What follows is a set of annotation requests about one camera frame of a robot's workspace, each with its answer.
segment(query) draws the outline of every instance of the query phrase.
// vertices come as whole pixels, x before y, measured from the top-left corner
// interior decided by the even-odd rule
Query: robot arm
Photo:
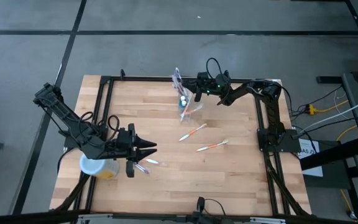
[[[102,126],[106,124],[93,124],[81,120],[74,111],[64,104],[60,89],[49,83],[46,83],[35,94],[34,103],[44,109],[52,110],[66,124],[68,131],[61,134],[75,142],[75,145],[88,159],[126,158],[128,177],[134,176],[134,163],[138,163],[157,151],[156,149],[140,150],[146,147],[154,147],[157,144],[138,137],[135,133],[134,124],[129,124],[128,130],[125,130],[125,128],[117,130],[116,139],[102,140]]]
[[[256,99],[265,103],[267,111],[268,128],[266,138],[269,144],[280,143],[285,128],[280,121],[278,99],[281,94],[281,85],[270,80],[251,80],[233,89],[231,87],[229,72],[225,71],[216,78],[208,77],[206,72],[199,73],[195,81],[184,81],[183,86],[196,94],[195,101],[200,101],[202,93],[219,96],[218,105],[232,105],[238,98],[250,93]]]

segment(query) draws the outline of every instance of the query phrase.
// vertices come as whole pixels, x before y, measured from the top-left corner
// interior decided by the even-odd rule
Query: yellow cable
[[[330,110],[332,110],[332,109],[335,109],[337,106],[341,106],[341,105],[347,103],[348,101],[349,101],[349,100],[343,101],[342,103],[340,103],[340,104],[338,104],[338,105],[336,105],[336,106],[332,106],[332,107],[330,107],[330,108],[328,108],[328,109],[325,109],[325,110],[317,110],[317,109],[316,109],[316,112],[323,113],[323,112],[330,111]]]
[[[336,140],[337,140],[337,141],[341,140],[341,138],[343,137],[343,135],[345,135],[345,134],[346,134],[347,132],[349,132],[350,130],[355,129],[356,127],[357,127],[357,125],[352,126],[352,127],[348,128],[348,129],[346,129],[345,131],[343,131],[343,132],[338,136],[338,138],[336,138]],[[342,197],[343,197],[343,199],[345,200],[346,205],[347,205],[349,211],[352,211],[352,207],[351,207],[349,201],[347,200],[346,195],[345,195],[345,193],[343,192],[342,189],[341,189],[341,193],[342,193]]]
[[[338,136],[338,138],[336,138],[336,140],[337,140],[337,141],[341,140],[341,138],[343,137],[343,135],[345,135],[348,131],[350,131],[350,130],[352,130],[352,129],[355,129],[355,128],[357,128],[357,125],[352,126],[352,127],[348,128],[348,129],[346,129],[345,131],[343,131],[343,132]]]
[[[341,189],[341,193],[342,193],[343,198],[345,199],[345,202],[346,202],[346,204],[347,204],[347,207],[348,207],[349,211],[352,211],[352,207],[351,207],[350,203],[347,201],[345,192],[343,192],[342,189]]]

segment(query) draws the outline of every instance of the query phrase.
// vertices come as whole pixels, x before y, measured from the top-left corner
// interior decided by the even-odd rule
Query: white label
[[[313,145],[314,148],[316,149],[316,152],[313,150],[313,147],[311,146],[311,142],[310,140],[306,140],[306,139],[299,139],[299,145],[301,146],[301,156],[299,156],[299,159],[303,159],[305,157],[308,157],[310,155],[313,155],[314,153],[319,153],[320,152],[320,148],[318,146],[318,142],[317,141],[313,141]],[[312,176],[316,176],[316,177],[322,177],[323,176],[323,169],[321,168],[321,166],[319,167],[315,167],[312,169],[308,169],[308,170],[304,170],[302,171],[302,173],[304,175],[312,175]]]

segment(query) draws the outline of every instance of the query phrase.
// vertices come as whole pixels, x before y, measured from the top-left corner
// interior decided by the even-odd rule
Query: gray floor
[[[358,10],[358,1],[353,2]],[[80,5],[74,0],[8,3],[0,1],[0,29],[71,30]],[[80,24],[80,30],[313,29],[356,30],[357,26],[344,3],[261,0],[89,0]],[[32,103],[33,95],[43,83],[55,81],[67,41],[68,36],[59,35],[0,35],[0,141],[6,145],[0,151],[0,215],[10,212],[42,117],[42,110]],[[118,75],[123,68],[128,75],[170,75],[178,67],[182,74],[195,76],[204,70],[209,57],[216,57],[232,77],[282,79],[297,107],[336,87],[317,85],[316,76],[358,70],[358,38],[77,36],[62,92],[67,105],[74,107],[85,74]],[[316,104],[318,108],[332,105],[333,96]],[[305,115],[296,124],[307,126],[330,114],[335,111]],[[331,126],[312,137],[332,140],[352,125],[348,122]],[[352,131],[343,140],[356,137],[357,131]],[[63,138],[50,125],[24,212],[48,210],[62,147]],[[308,194],[317,216],[348,220],[338,189],[308,188]]]

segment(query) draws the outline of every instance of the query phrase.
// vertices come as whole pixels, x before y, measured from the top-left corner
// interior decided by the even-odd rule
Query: wooden tabletop
[[[99,80],[100,76],[84,76],[75,108],[78,115],[93,111]],[[243,96],[231,106],[216,106],[217,96],[203,95],[201,101],[204,108],[181,123],[178,94],[172,83],[114,82],[109,114],[119,117],[121,127],[134,123],[141,138],[156,142],[158,151],[149,158],[166,164],[143,163],[150,174],[135,169],[135,177],[128,178],[126,160],[119,159],[120,171],[115,179],[96,181],[92,212],[191,214],[196,210],[198,197],[204,197],[221,202],[228,215],[272,214],[263,155],[257,143],[254,97]],[[290,128],[283,93],[279,103],[282,122]],[[183,135],[203,123],[207,127],[179,142]],[[229,140],[227,145],[196,152],[224,139]],[[50,208],[59,206],[76,185],[81,154],[75,149],[63,158]],[[302,208],[310,212],[299,160],[289,153],[280,155],[286,186]],[[280,191],[275,188],[282,212]],[[86,185],[81,208],[85,206],[87,191]],[[213,201],[207,201],[206,209],[222,214]]]

